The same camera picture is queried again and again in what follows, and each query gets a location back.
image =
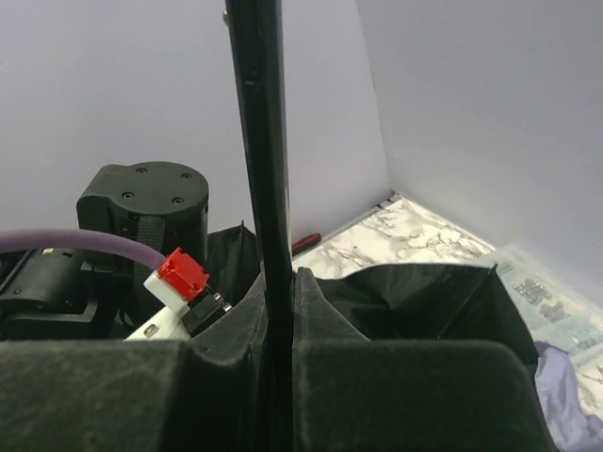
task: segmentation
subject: black cylindrical motor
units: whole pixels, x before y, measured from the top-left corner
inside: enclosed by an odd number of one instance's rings
[[[180,247],[203,264],[207,255],[209,186],[203,175],[169,162],[132,166],[107,165],[94,177],[77,202],[80,229],[121,235],[164,254]],[[142,323],[160,303],[142,288],[150,270],[113,255],[88,251],[96,268],[118,268],[134,279],[136,302],[128,315]]]

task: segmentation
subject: white connector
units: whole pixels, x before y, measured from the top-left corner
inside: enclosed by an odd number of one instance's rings
[[[130,334],[126,341],[158,341],[190,339],[181,319],[189,311],[188,303],[154,271],[144,282],[146,289],[159,299],[165,308]]]
[[[190,334],[188,333],[184,324],[181,322],[181,318],[181,315],[175,313],[172,309],[166,306],[124,340],[186,341],[190,339]]]
[[[188,311],[188,303],[182,298],[182,295],[178,293],[171,285],[165,280],[162,280],[159,274],[154,271],[151,276],[144,282],[146,289],[159,299],[168,308],[173,310],[177,315],[186,314]]]

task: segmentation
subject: metal pin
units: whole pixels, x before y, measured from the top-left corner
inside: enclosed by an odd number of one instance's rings
[[[151,325],[149,325],[147,328],[144,329],[144,335],[147,337],[153,337],[153,336],[155,336],[155,334],[158,331],[159,331],[159,327],[155,323],[152,323]]]

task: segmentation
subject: black plastic housing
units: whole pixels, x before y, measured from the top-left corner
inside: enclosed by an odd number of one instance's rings
[[[141,217],[162,218],[161,252],[181,247],[197,262],[207,255],[209,186],[203,175],[185,165],[146,162],[102,167],[77,202],[80,229],[140,240]],[[92,264],[116,265],[116,257],[87,251]]]

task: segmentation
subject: white backdrop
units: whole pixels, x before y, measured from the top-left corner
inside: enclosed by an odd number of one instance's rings
[[[393,188],[603,303],[603,2],[358,6]]]
[[[170,160],[210,184],[210,229],[252,226],[223,0],[0,3],[3,229],[74,226],[107,163]],[[285,0],[293,238],[389,190],[353,2]]]

